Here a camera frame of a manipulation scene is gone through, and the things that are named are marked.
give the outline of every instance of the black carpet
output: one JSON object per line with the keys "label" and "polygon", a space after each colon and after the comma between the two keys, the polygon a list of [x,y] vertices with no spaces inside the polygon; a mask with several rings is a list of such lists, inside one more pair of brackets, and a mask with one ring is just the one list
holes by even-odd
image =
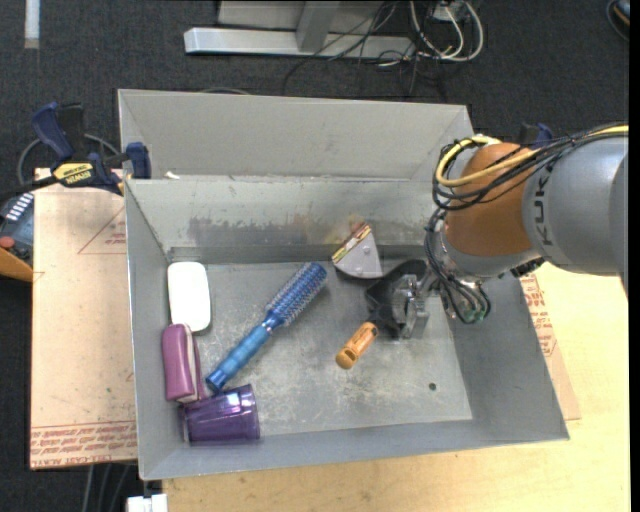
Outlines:
{"label": "black carpet", "polygon": [[[117,143],[119,88],[369,98],[464,104],[474,129],[514,139],[522,122],[554,133],[628,120],[629,44],[609,25],[606,0],[482,2],[486,46],[467,64],[433,64],[434,83],[352,60],[186,56],[183,33],[214,22],[214,2],[42,2],[39,50],[24,49],[24,2],[0,16],[0,192],[35,136],[31,114],[51,101],[81,102],[89,133]],[[86,468],[31,472],[27,466],[30,286],[0,278],[0,509],[79,511]],[[113,469],[114,478],[122,471]],[[139,491],[135,471],[124,493]],[[96,474],[95,487],[101,473]]]}

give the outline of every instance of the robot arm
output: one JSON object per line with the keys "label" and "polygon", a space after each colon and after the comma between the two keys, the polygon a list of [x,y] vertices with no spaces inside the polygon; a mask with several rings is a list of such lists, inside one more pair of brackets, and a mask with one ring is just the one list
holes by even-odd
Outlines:
{"label": "robot arm", "polygon": [[[478,148],[452,177],[453,161]],[[445,308],[466,323],[488,314],[482,282],[548,261],[619,275],[627,291],[628,126],[530,149],[477,136],[445,148],[425,251]]]}

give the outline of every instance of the black electronic device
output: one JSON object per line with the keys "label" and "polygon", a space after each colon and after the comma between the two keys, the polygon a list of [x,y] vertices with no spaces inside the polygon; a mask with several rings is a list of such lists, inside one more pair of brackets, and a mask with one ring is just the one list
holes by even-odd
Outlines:
{"label": "black electronic device", "polygon": [[33,194],[12,197],[0,207],[0,248],[33,266]]}

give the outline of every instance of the black cable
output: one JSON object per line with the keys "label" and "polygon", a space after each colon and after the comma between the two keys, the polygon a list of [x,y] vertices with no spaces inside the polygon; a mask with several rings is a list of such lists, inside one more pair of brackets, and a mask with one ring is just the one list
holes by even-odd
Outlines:
{"label": "black cable", "polygon": [[19,187],[14,188],[11,192],[0,195],[0,205],[4,204],[5,201],[8,201],[14,196],[24,194],[25,192],[33,192],[34,190],[37,190],[42,187],[47,187],[49,185],[53,185],[54,183],[57,183],[57,182],[58,180],[56,180],[55,177],[49,176],[47,178],[38,180],[36,182],[25,183],[24,185],[20,185]]}
{"label": "black cable", "polygon": [[[431,25],[433,26],[427,25],[428,21],[434,20],[433,15],[436,2],[414,2],[416,11],[420,10],[423,12],[423,14],[416,13],[416,18],[418,18],[419,20],[418,28],[416,28],[413,23],[410,7],[407,9],[408,34],[415,46],[414,54],[411,57],[411,61],[415,62],[416,66],[415,74],[419,77],[420,83],[426,83],[436,90],[440,101],[443,103],[449,102],[449,94],[446,87],[447,81],[455,78],[459,73],[467,69],[467,66],[459,64],[469,62],[471,60],[470,56],[476,51],[476,23],[474,20],[471,20],[471,23],[467,23],[471,18],[471,11],[469,10],[469,4],[467,2],[464,2],[464,4],[467,12],[462,18],[456,19],[456,24],[458,25],[463,38],[463,47],[460,55],[462,56],[462,59],[464,59],[466,55],[466,60],[458,60],[458,58],[456,58],[456,60],[449,60],[447,59],[446,55],[443,57],[437,51],[435,52],[435,55],[431,55],[434,53],[433,49],[430,48],[427,45],[426,41],[422,38],[422,36],[424,36],[424,34],[426,34],[427,32],[437,31],[437,29],[440,29],[441,26],[445,24],[453,24],[452,21],[437,21],[435,25],[431,23]],[[466,33],[468,30],[471,31],[471,37],[468,37],[468,34]],[[432,69],[434,70],[433,73],[428,72],[429,67],[432,67]],[[400,81],[401,87],[405,91],[405,96],[409,96],[409,91],[407,91],[402,84],[401,76]]]}
{"label": "black cable", "polygon": [[627,43],[629,42],[629,19],[625,14],[617,7],[618,0],[609,0],[605,7],[605,14],[607,21],[616,31],[616,33],[622,37]]}
{"label": "black cable", "polygon": [[343,37],[346,37],[348,35],[353,34],[356,30],[358,30],[362,25],[364,25],[366,22],[368,21],[368,18],[365,20],[362,20],[360,23],[358,23],[357,25],[355,25],[353,28],[351,28],[348,32],[345,32],[344,34],[340,34],[336,39],[334,39],[333,41],[330,41],[329,43],[325,44],[322,48],[320,48],[319,50],[317,50],[315,53],[313,53],[312,55],[305,57],[303,60],[301,60],[300,62],[298,62],[295,66],[293,66],[289,71],[287,71],[287,74],[284,76],[284,79],[282,80],[282,86],[281,86],[281,95],[285,96],[286,92],[287,92],[287,83],[289,82],[289,79],[293,76],[293,74],[300,69],[302,66],[304,66],[307,62],[309,62],[311,60],[312,57],[317,57],[318,55],[320,55],[323,51],[325,51],[327,48],[329,48],[330,46],[334,45],[335,43],[337,43],[338,41],[340,41],[340,39],[342,39]]}
{"label": "black cable", "polygon": [[[431,236],[436,233],[436,226],[439,222],[444,220],[444,216],[445,212],[438,209],[430,217],[427,227],[425,228],[427,233],[423,243],[424,251],[431,270],[439,280],[439,289],[446,293],[447,298],[449,299],[449,304],[453,308],[457,317],[465,324],[473,324],[478,320],[485,318],[491,311],[491,301],[482,289],[482,285],[480,283],[475,283],[476,289],[478,290],[476,292],[470,286],[464,285],[453,274],[447,274],[442,268],[441,263],[436,258],[433,248],[431,247]],[[474,312],[474,315],[471,318],[468,318],[467,315],[460,311],[458,303],[453,297],[452,291],[457,292],[467,302],[470,310]]]}
{"label": "black cable", "polygon": [[243,96],[252,96],[249,91],[245,91],[244,89],[236,89],[235,87],[209,87],[208,89],[202,89],[198,92],[207,92],[207,93],[217,93],[224,92],[228,94],[240,94]]}
{"label": "black cable", "polygon": [[111,470],[113,468],[113,464],[107,464],[107,467],[104,469],[104,473],[102,474],[102,482],[100,484],[100,494],[98,494],[98,506],[96,508],[97,512],[102,512],[102,503],[104,502],[104,496],[107,492],[107,484],[109,482],[109,476],[111,475]]}
{"label": "black cable", "polygon": [[91,495],[91,484],[93,483],[93,474],[95,473],[95,465],[89,466],[87,471],[87,483],[84,487],[84,497],[82,499],[81,512],[88,512],[89,510],[89,496]]}
{"label": "black cable", "polygon": [[[382,28],[386,23],[388,23],[389,19],[391,18],[392,13],[395,10],[395,6],[396,6],[397,2],[382,2],[382,4],[380,4],[380,6],[378,7],[378,9],[376,10],[376,12],[373,15],[373,18],[371,19],[371,22],[369,24],[369,28],[367,30],[367,32],[360,38],[358,39],[358,41],[356,41],[354,44],[352,44],[349,48],[347,48],[346,50],[341,51],[340,53],[338,53],[337,55],[333,55],[331,57],[327,58],[327,61],[331,62],[331,61],[335,61],[338,59],[342,59],[345,56],[347,56],[349,53],[351,53],[352,51],[356,50],[358,47],[360,47],[360,56],[358,58],[358,66],[360,61],[362,60],[362,54],[364,52],[364,46],[367,42],[367,40],[369,39],[369,37],[371,36],[371,34],[373,34],[376,30],[379,30],[380,28]],[[390,13],[390,15],[379,25],[376,25],[378,19],[380,18],[380,14],[384,11],[385,8],[387,7],[391,7],[392,12]],[[293,66],[285,75],[284,79],[283,79],[283,83],[281,86],[281,95],[285,96],[286,95],[286,88],[287,88],[287,83],[289,81],[289,79],[291,78],[291,76],[298,70],[300,69],[305,63],[309,62],[310,60],[312,60],[313,57],[317,57],[320,53],[322,53],[324,50],[326,50],[327,48],[329,48],[330,46],[332,46],[333,44],[337,43],[340,39],[342,39],[345,36],[351,35],[353,34],[356,30],[358,30],[362,25],[364,25],[367,21],[369,21],[369,18],[364,19],[363,21],[361,21],[360,23],[358,23],[357,25],[355,25],[354,27],[352,27],[349,31],[340,34],[336,39],[334,39],[333,41],[330,41],[329,43],[327,43],[326,45],[324,45],[322,48],[320,48],[318,51],[316,51],[315,53],[313,53],[312,55],[310,55],[309,57],[306,57],[303,61],[297,63],[295,66]]]}
{"label": "black cable", "polygon": [[[413,2],[413,4],[414,4],[414,7],[416,5],[419,5],[418,2]],[[419,47],[419,46],[422,47],[422,52],[426,54],[424,55],[426,59],[439,61],[439,62],[464,64],[464,63],[470,62],[472,60],[472,55],[480,49],[480,44],[482,44],[482,41],[480,40],[481,33],[480,32],[478,32],[478,34],[475,33],[476,28],[480,28],[481,30],[481,27],[478,26],[479,21],[477,21],[476,18],[472,16],[473,7],[469,4],[469,2],[463,0],[462,4],[464,5],[464,9],[466,10],[466,13],[459,19],[457,18],[457,16],[460,14],[459,12],[455,13],[456,17],[453,17],[453,14],[450,13],[453,19],[446,20],[446,21],[435,18],[435,2],[428,2],[426,4],[427,7],[424,11],[424,16],[418,16],[417,8],[416,8],[416,18],[419,19],[418,27],[414,25],[413,19],[410,14],[410,19],[409,19],[410,29],[417,36],[416,47]],[[469,37],[469,34],[466,33],[468,20],[471,20],[471,23],[469,23],[469,26],[471,27],[469,29],[471,31],[471,34],[470,34],[471,37]],[[460,30],[460,33],[458,35],[458,39],[459,39],[458,44],[461,45],[460,53],[461,54],[466,53],[466,56],[461,57],[460,55],[458,55],[455,58],[451,58],[446,54],[443,55],[443,51],[437,49],[436,45],[433,44],[431,37],[429,39],[426,39],[427,33],[435,33],[439,29],[441,29],[443,25],[452,25],[452,26],[457,25],[457,28]]]}
{"label": "black cable", "polygon": [[18,165],[16,167],[16,175],[18,178],[18,183],[20,183],[20,185],[24,185],[25,183],[27,183],[27,181],[25,181],[24,179],[24,162],[31,151],[33,151],[33,149],[39,144],[42,144],[42,141],[40,139],[33,140],[26,148],[22,150],[22,153],[20,153],[20,158],[18,159]]}
{"label": "black cable", "polygon": [[378,57],[376,57],[375,61],[371,61],[371,62],[369,62],[369,64],[375,64],[376,66],[380,66],[380,64],[386,64],[387,62],[390,61],[390,59],[384,59],[383,57],[385,55],[389,55],[389,54],[397,55],[399,58],[396,60],[396,62],[399,62],[407,55],[407,51],[405,51],[403,53],[403,52],[399,52],[398,50],[385,50],[385,51],[381,52],[378,55]]}
{"label": "black cable", "polygon": [[[567,137],[557,139],[549,143],[541,151],[538,151],[537,153],[532,153],[530,158],[527,158],[522,162],[520,162],[519,164],[516,164],[511,169],[505,171],[503,174],[496,177],[489,184],[483,187],[476,188],[469,192],[454,192],[453,190],[451,192],[446,192],[444,189],[445,188],[450,189],[450,187],[444,187],[443,185],[441,185],[437,181],[434,175],[433,188],[432,188],[432,196],[434,198],[434,202],[438,205],[439,208],[453,211],[453,210],[461,210],[464,208],[468,208],[470,206],[473,206],[474,204],[487,203],[487,202],[494,201],[495,199],[497,199],[497,197],[504,195],[509,190],[512,190],[513,188],[518,186],[522,181],[529,179],[540,168],[548,165],[553,165],[553,163],[559,158],[562,158],[567,151],[572,151],[577,147],[580,147],[584,144],[588,144],[590,142],[594,142],[596,140],[619,136],[619,134],[616,134],[616,133],[597,134],[597,132],[603,129],[611,128],[615,126],[620,126],[620,123],[603,125],[602,127],[580,132],[573,136],[567,136]],[[451,147],[452,146],[447,146],[443,148],[443,152],[446,152]],[[448,175],[449,171],[451,170],[453,161],[455,160],[455,158],[460,152],[462,152],[462,149],[457,154],[453,155],[453,157],[449,160],[449,162],[447,162],[447,167],[443,173],[445,176]],[[527,175],[527,177],[524,180],[520,180],[519,182],[516,182],[513,186],[509,187],[509,189],[502,191],[497,197],[484,200],[485,196],[489,192],[494,190],[496,187],[514,179],[516,176],[526,172],[527,170],[531,170],[532,168],[533,170]],[[446,198],[449,201],[443,202],[441,198]],[[451,204],[452,200],[455,200],[458,203],[455,205],[452,205]]]}
{"label": "black cable", "polygon": [[[400,70],[398,73],[398,82],[400,84],[400,88],[402,89],[402,96],[405,100],[407,100],[408,98],[412,97],[413,90],[415,88],[415,80],[417,77],[417,57],[414,55],[407,62],[401,62],[399,66]],[[405,85],[402,77],[403,73],[405,73],[407,70],[409,70],[409,72],[411,73],[408,86]]]}
{"label": "black cable", "polygon": [[116,506],[116,503],[120,498],[120,491],[122,490],[122,486],[124,485],[124,482],[127,479],[127,475],[129,474],[129,471],[131,470],[132,467],[133,466],[131,464],[126,464],[124,469],[122,470],[122,474],[118,479],[118,484],[116,485],[116,488],[113,492],[113,497],[111,498],[111,503],[109,504],[109,508],[107,509],[107,512],[113,512],[114,507]]}

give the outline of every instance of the purple plastic cylinder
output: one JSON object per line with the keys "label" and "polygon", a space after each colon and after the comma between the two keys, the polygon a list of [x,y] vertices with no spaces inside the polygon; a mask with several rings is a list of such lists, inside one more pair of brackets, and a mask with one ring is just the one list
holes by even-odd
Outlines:
{"label": "purple plastic cylinder", "polygon": [[251,384],[180,407],[185,439],[191,443],[260,439]]}

